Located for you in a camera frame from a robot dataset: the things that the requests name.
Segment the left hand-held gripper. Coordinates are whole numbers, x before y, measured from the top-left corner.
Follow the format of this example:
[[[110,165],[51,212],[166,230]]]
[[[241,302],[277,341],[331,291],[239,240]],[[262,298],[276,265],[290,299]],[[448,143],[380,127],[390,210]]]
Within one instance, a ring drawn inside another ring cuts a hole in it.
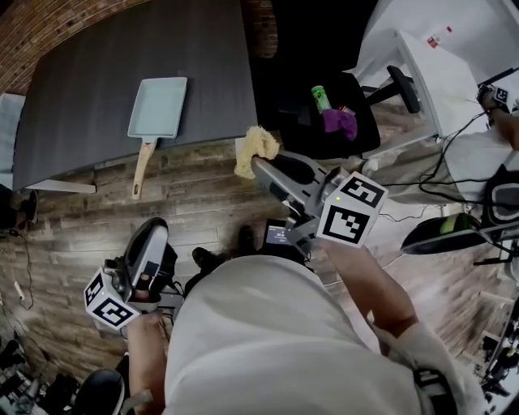
[[[107,327],[121,331],[142,314],[179,310],[179,283],[174,280],[177,254],[168,243],[165,220],[143,223],[124,254],[107,259],[84,289],[86,312]]]

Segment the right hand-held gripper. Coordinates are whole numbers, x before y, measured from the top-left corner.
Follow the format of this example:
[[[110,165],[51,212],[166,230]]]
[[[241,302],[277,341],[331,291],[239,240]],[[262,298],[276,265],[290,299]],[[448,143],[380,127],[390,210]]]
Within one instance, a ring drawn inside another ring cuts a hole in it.
[[[295,247],[316,238],[360,247],[376,222],[388,190],[338,166],[326,170],[303,155],[254,156],[255,178],[289,207],[285,237]]]

